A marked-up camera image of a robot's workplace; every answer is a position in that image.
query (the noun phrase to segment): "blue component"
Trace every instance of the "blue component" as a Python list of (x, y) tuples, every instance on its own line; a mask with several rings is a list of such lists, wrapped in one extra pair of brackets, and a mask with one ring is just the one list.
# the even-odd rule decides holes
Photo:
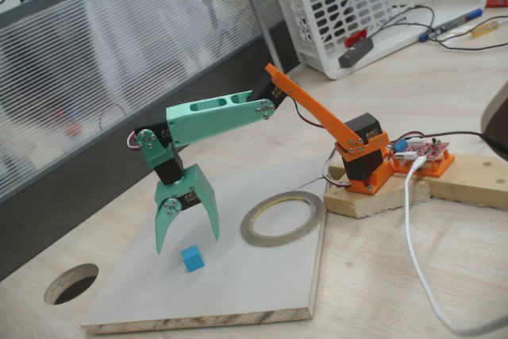
[(394, 152), (403, 152), (404, 150), (406, 150), (407, 146), (409, 146), (407, 140), (401, 139), (399, 142), (394, 144), (393, 150)]
[(183, 263), (187, 267), (189, 273), (205, 267), (205, 263), (203, 262), (203, 258), (201, 257), (201, 253), (199, 252), (197, 245), (184, 249), (182, 251), (182, 257)]
[(480, 17), (483, 15), (483, 10), (481, 8), (478, 8), (477, 10), (471, 11), (468, 13), (468, 19), (476, 19), (477, 17)]

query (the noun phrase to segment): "white cable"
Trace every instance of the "white cable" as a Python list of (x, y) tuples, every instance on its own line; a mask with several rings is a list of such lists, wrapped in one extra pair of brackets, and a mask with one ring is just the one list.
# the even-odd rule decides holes
[(430, 290), (423, 273), (421, 272), (420, 265), (418, 264), (418, 260), (416, 255), (414, 254), (413, 244), (411, 244), (411, 235), (410, 235), (410, 180), (411, 176), (414, 174), (416, 170), (418, 170), (423, 164), (426, 162), (427, 158), (425, 156), (419, 156), (411, 166), (411, 169), (406, 177), (406, 182), (404, 184), (404, 212), (406, 216), (406, 239), (407, 239), (407, 247), (410, 250), (411, 260), (413, 261), (414, 269), (418, 274), (418, 278), (420, 279), (421, 285), (427, 294), (427, 299), (430, 302), (430, 306), (434, 311), (437, 318), (443, 323), (444, 327), (450, 330), (452, 333), (459, 337), (477, 337), (479, 335), (484, 335), (486, 333), (492, 333), (497, 331), (498, 329), (502, 329), (503, 327), (508, 326), (508, 315), (503, 315), (495, 319), (494, 321), (485, 323), (481, 326), (471, 327), (469, 329), (458, 329), (455, 327), (444, 315), (441, 313), (439, 306), (436, 303), (436, 300), (433, 297), (432, 291)]
[(334, 186), (337, 186), (337, 187), (349, 187), (351, 184), (336, 182), (335, 180), (333, 180), (332, 178), (330, 178), (328, 176), (328, 174), (329, 174), (328, 167), (329, 167), (331, 161), (333, 160), (333, 157), (335, 156), (335, 152), (337, 152), (337, 150), (334, 149), (333, 152), (332, 152), (332, 155), (330, 156), (330, 158), (328, 158), (327, 161), (325, 162), (325, 165), (323, 166), (323, 170), (321, 171), (321, 174), (323, 175), (323, 178), (325, 178), (329, 183), (333, 184)]

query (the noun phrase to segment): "wooden table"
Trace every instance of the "wooden table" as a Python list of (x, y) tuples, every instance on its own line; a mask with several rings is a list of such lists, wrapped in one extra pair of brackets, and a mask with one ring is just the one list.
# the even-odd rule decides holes
[[(486, 15), (500, 13), (508, 10), (488, 10)], [(508, 41), (508, 27), (456, 44), (499, 41)], [(508, 48), (454, 52), (429, 42), (414, 44), (339, 81), (306, 67), (293, 77), (341, 120), (369, 112), (392, 138), (410, 130), (478, 131), (483, 109), (508, 80), (507, 57)], [(448, 141), (457, 153), (494, 155), (476, 137), (452, 136)], [(199, 163), (211, 177), (329, 153), (332, 147), (326, 131), (304, 123), (293, 103), (284, 102), (270, 120), (193, 144), (182, 157), (187, 166)], [(87, 337), (79, 324), (155, 207), (156, 181), (154, 174), (147, 176), (0, 283), (0, 338)], [(453, 322), (469, 326), (508, 311), (506, 212), (432, 201), (414, 208), (412, 231), (421, 266)], [(48, 285), (85, 263), (99, 268), (90, 289), (62, 305), (46, 304)], [(434, 317), (412, 268), (401, 210), (362, 220), (329, 214), (312, 320), (125, 336), (453, 337)], [(508, 330), (488, 337), (506, 338)]]

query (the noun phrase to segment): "circuit board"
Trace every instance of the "circuit board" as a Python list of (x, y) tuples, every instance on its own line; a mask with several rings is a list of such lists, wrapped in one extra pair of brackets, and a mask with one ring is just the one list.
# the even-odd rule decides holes
[(405, 152), (417, 152), (418, 156), (427, 156), (427, 160), (436, 160), (445, 149), (450, 145), (448, 142), (424, 142), (424, 141), (409, 141), (409, 146), (404, 150)]

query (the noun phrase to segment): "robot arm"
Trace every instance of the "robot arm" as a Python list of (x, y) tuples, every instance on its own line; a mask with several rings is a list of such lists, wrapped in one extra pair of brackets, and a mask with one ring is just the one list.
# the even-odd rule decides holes
[(148, 166), (160, 178), (156, 189), (156, 245), (162, 249), (169, 225), (183, 210), (202, 203), (219, 238), (214, 189), (197, 164), (184, 169), (175, 148), (268, 119), (287, 95), (310, 111), (337, 140), (353, 192), (374, 194), (393, 174), (385, 161), (388, 136), (364, 114), (343, 123), (282, 72), (269, 64), (271, 82), (254, 91), (184, 103), (166, 109), (166, 121), (134, 131)]

